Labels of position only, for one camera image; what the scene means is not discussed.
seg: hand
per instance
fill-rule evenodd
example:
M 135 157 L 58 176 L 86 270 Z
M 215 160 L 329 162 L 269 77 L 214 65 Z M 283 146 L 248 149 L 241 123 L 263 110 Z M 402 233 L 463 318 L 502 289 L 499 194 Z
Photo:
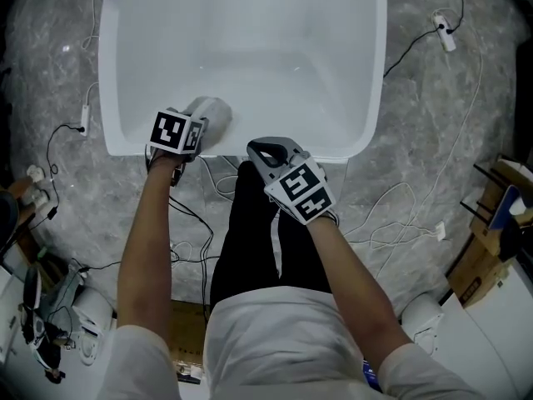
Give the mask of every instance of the hand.
M 159 148 L 153 148 L 153 150 L 153 157 L 150 161 L 148 170 L 149 172 L 153 170 L 153 168 L 159 167 L 165 167 L 169 170 L 174 170 L 175 168 L 179 168 L 185 161 L 186 156 L 174 154 L 173 152 L 164 151 Z

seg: white cable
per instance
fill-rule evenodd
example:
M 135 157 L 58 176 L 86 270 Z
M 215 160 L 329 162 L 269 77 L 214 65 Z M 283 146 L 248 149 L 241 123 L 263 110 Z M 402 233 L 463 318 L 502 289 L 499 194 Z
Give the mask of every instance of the white cable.
M 82 41 L 82 49 L 87 50 L 89 49 L 89 46 L 91 46 L 91 42 L 93 38 L 98 38 L 99 36 L 96 36 L 94 34 L 94 30 L 97 27 L 97 13 L 96 8 L 94 7 L 94 0 L 92 0 L 92 28 L 91 28 L 91 34 L 85 37 Z
M 189 242 L 186 242 L 186 241 L 183 241 L 183 242 L 179 242 L 178 244 L 175 244 L 174 247 L 171 247 L 171 250 L 176 254 L 177 257 L 179 257 L 179 255 L 176 253 L 176 251 L 174 250 L 175 248 L 177 248 L 178 246 L 180 246 L 181 244 L 187 244 L 190 248 L 189 250 L 189 258 L 187 260 L 179 260 L 177 262 L 173 262 L 172 263 L 172 269 L 176 268 L 179 264 L 181 263 L 187 263 L 191 260 L 191 256 L 192 256 L 192 245 L 189 243 Z
M 439 11 L 450 11 L 450 12 L 453 12 L 456 16 L 457 13 L 453 10 L 453 9 L 450 9 L 448 7 L 444 7 L 444 8 L 441 8 L 441 9 L 436 9 L 433 13 L 438 13 Z M 427 193 L 426 195 L 426 198 L 424 198 L 424 200 L 422 201 L 422 204 L 420 205 L 420 207 L 418 208 L 418 211 L 416 212 L 416 215 L 411 218 L 410 217 L 410 220 L 409 222 L 407 223 L 407 227 L 411 226 L 412 222 L 418 217 L 418 215 L 420 214 L 422 208 L 424 207 L 424 205 L 426 204 L 426 201 L 427 199 L 431 196 L 431 194 L 435 191 L 435 188 L 439 182 L 439 179 L 441 178 L 441 175 L 442 173 L 445 171 L 448 163 L 450 162 L 451 160 L 451 156 L 453 155 L 453 152 L 455 151 L 456 149 L 456 145 L 457 143 L 459 142 L 459 139 L 461 137 L 461 134 L 464 130 L 464 127 L 466 125 L 466 122 L 468 121 L 468 118 L 469 116 L 471 115 L 471 112 L 472 112 L 472 108 L 474 107 L 474 103 L 476 102 L 476 98 L 477 98 L 477 94 L 478 92 L 480 91 L 480 86 L 481 86 L 481 78 L 483 76 L 483 53 L 481 52 L 481 45 L 480 45 L 480 39 L 479 39 L 479 35 L 476 31 L 476 29 L 470 25 L 464 18 L 463 18 L 463 23 L 465 25 L 467 25 L 471 31 L 474 33 L 474 37 L 476 39 L 476 44 L 477 44 L 477 50 L 478 50 L 478 53 L 479 53 L 479 56 L 480 56 L 480 73 L 479 73 L 479 77 L 478 77 L 478 80 L 477 80 L 477 85 L 476 85 L 476 90 L 474 92 L 474 96 L 472 97 L 472 100 L 471 100 L 471 104 L 470 106 L 468 107 L 468 111 L 466 112 L 466 115 L 465 117 L 463 118 L 463 122 L 461 124 L 461 127 L 459 128 L 459 132 L 457 133 L 457 137 L 456 137 L 456 140 L 453 142 L 453 145 L 451 146 L 451 150 L 450 150 L 450 153 L 448 154 L 448 158 L 446 159 L 444 165 L 442 166 L 441 170 L 438 172 L 437 174 L 437 177 L 436 177 L 436 180 L 435 180 L 435 183 L 433 184 L 433 187 L 431 187 L 431 190 Z M 383 263 L 383 265 L 381 266 L 379 272 L 377 273 L 376 275 L 376 279 L 380 276 L 381 272 L 383 271 L 383 268 L 385 268 L 385 266 L 389 263 L 389 261 L 391 260 L 391 257 L 392 257 L 392 254 L 394 253 L 394 251 L 396 250 L 396 246 L 398 244 L 400 244 L 399 242 L 401 242 L 401 240 L 403 239 L 403 237 L 406 235 L 406 231 L 405 231 L 405 228 L 402 228 L 402 230 L 400 231 L 400 233 L 398 234 L 398 236 L 396 237 L 396 239 L 394 240 L 394 243 L 396 243 L 395 247 L 392 249 L 391 251 L 391 254 L 389 255 L 389 257 L 385 260 L 385 262 Z
M 371 211 L 368 213 L 368 215 L 366 216 L 366 219 L 365 221 L 359 226 L 359 227 L 355 227 L 353 229 L 351 229 L 350 231 L 346 232 L 344 234 L 344 237 L 346 237 L 348 234 L 351 234 L 351 233 L 354 233 L 358 230 L 360 230 L 361 228 L 363 228 L 366 223 L 368 222 L 368 220 L 370 219 L 370 216 L 374 213 L 374 210 L 376 210 L 377 206 L 379 205 L 380 201 L 389 193 L 393 192 L 394 190 L 396 190 L 397 188 L 399 187 L 402 187 L 402 186 L 406 186 L 407 188 L 409 188 L 409 191 L 411 192 L 411 196 L 413 197 L 413 205 L 411 207 L 411 211 L 409 212 L 409 218 L 407 220 L 407 224 L 404 224 L 402 222 L 391 222 L 387 225 L 384 225 L 382 227 L 379 227 L 379 228 L 376 228 L 374 231 L 372 231 L 371 233 L 371 236 L 370 236 L 370 239 L 368 240 L 363 240 L 363 241 L 348 241 L 350 244 L 364 244 L 364 243 L 370 243 L 371 244 L 371 250 L 379 250 L 381 248 L 385 248 L 385 247 L 390 247 L 390 246 L 394 246 L 395 244 L 397 244 L 397 237 L 395 240 L 393 240 L 392 242 L 382 242 L 382 241 L 377 241 L 374 239 L 374 236 L 380 232 L 380 230 L 384 230 L 386 228 L 389 228 L 389 227 L 393 227 L 395 225 L 401 225 L 402 228 L 414 228 L 414 229 L 417 229 L 419 231 L 422 231 L 424 232 L 422 235 L 418 236 L 418 237 L 415 237 L 414 239 L 411 239 L 409 240 L 408 242 L 403 242 L 402 244 L 407 244 L 407 243 L 411 243 L 413 242 L 414 240 L 416 240 L 417 238 L 420 238 L 420 237 L 436 237 L 437 236 L 437 233 L 436 232 L 432 232 L 431 230 L 427 229 L 427 228 L 423 228 L 423 227 L 417 227 L 416 225 L 410 225 L 409 222 L 412 222 L 411 220 L 411 216 L 414 212 L 414 209 L 416 207 L 416 195 L 415 195 L 415 192 L 413 191 L 411 185 L 409 185 L 407 182 L 400 182 L 394 186 L 392 186 L 391 188 L 389 188 L 387 191 L 385 191 L 381 197 L 378 198 L 377 202 L 374 204 L 374 206 L 372 206 L 372 209 Z M 377 243 L 377 244 L 380 244 L 379 247 L 373 247 L 373 243 Z
M 89 86 L 89 89 L 87 89 L 87 94 L 85 95 L 85 105 L 89 105 L 89 94 L 91 93 L 91 89 L 94 88 L 98 82 L 94 82 L 91 86 Z
M 232 164 L 227 158 L 223 157 L 222 158 L 230 165 L 232 166 L 233 168 L 235 168 L 237 170 L 237 168 L 235 167 L 234 164 Z M 202 158 L 200 157 L 200 160 L 203 161 L 203 164 L 205 165 L 206 167 L 206 170 L 207 170 L 207 175 L 209 175 L 209 179 L 211 179 L 211 185 L 213 186 L 214 190 L 215 190 L 215 193 L 217 194 L 218 197 L 221 197 L 223 198 L 224 200 L 227 200 L 228 202 L 231 202 L 233 203 L 233 200 L 230 199 L 229 197 L 226 197 L 226 196 L 229 196 L 229 195 L 232 195 L 233 193 L 235 193 L 235 190 L 233 191 L 228 191 L 228 192 L 224 192 L 224 191 L 221 191 L 219 188 L 218 188 L 218 184 L 221 183 L 222 181 L 226 181 L 227 179 L 231 179 L 231 178 L 237 178 L 237 175 L 228 175 L 226 177 L 223 177 L 221 179 L 218 180 L 217 183 L 215 183 L 215 180 L 213 179 L 213 175 L 211 173 L 211 169 L 209 168 L 209 165 L 207 164 L 207 162 Z
M 374 240 L 373 238 L 369 239 L 369 240 L 363 240 L 362 242 L 348 242 L 348 244 L 367 244 L 367 243 L 370 243 L 371 242 L 374 242 L 374 243 L 377 243 L 377 244 L 380 244 L 379 247 L 374 247 L 371 249 L 372 250 L 379 250 L 381 248 L 393 248 L 395 245 L 397 244 L 409 244 L 409 243 L 413 243 L 414 241 L 418 240 L 419 238 L 423 238 L 423 237 L 431 237 L 431 238 L 436 238 L 437 236 L 435 234 L 421 234 L 420 236 L 416 236 L 414 238 L 412 238 L 411 240 L 406 240 L 405 242 L 396 242 L 396 243 L 391 243 L 391 242 L 380 242 L 379 240 Z

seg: blue object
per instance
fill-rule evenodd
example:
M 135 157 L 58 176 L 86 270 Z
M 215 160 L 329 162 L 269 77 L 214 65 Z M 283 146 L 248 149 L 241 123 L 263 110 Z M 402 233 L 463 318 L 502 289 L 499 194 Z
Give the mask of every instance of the blue object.
M 502 230 L 513 216 L 509 213 L 509 209 L 520 196 L 520 191 L 514 185 L 507 188 L 506 193 L 501 199 L 500 206 L 496 209 L 494 217 L 489 224 L 489 230 Z
M 368 382 L 368 385 L 371 386 L 371 388 L 374 388 L 376 391 L 379 391 L 380 393 L 383 393 L 381 390 L 380 384 L 377 381 L 377 376 L 370 367 L 370 364 L 367 360 L 363 360 L 363 373 L 365 374 L 366 381 Z

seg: black pants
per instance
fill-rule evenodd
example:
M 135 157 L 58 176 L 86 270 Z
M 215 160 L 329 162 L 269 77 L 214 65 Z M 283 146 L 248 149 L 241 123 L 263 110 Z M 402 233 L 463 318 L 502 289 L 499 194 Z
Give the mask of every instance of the black pants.
M 281 277 L 272 250 L 271 222 L 278 206 L 251 162 L 239 167 L 230 226 L 215 267 L 211 309 L 222 299 L 252 290 L 293 286 L 331 293 L 311 234 L 285 212 L 280 212 Z

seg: power plug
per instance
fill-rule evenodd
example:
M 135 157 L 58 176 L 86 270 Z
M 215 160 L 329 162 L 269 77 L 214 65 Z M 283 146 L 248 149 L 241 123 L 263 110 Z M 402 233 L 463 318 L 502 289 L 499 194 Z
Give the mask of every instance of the power plug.
M 89 119 L 90 118 L 91 118 L 91 106 L 84 104 L 82 107 L 82 123 L 81 123 L 83 132 L 80 132 L 80 134 L 84 137 L 87 137 L 87 134 L 89 133 Z
M 453 52 L 456 50 L 456 41 L 453 39 L 453 36 L 448 33 L 448 31 L 451 29 L 450 24 L 446 21 L 446 19 L 442 15 L 434 15 L 433 24 L 435 25 L 435 28 L 444 25 L 444 28 L 440 27 L 437 31 L 439 37 L 441 38 L 441 43 L 444 50 L 447 52 Z
M 441 242 L 446 237 L 446 228 L 444 221 L 440 221 L 435 225 L 436 239 Z

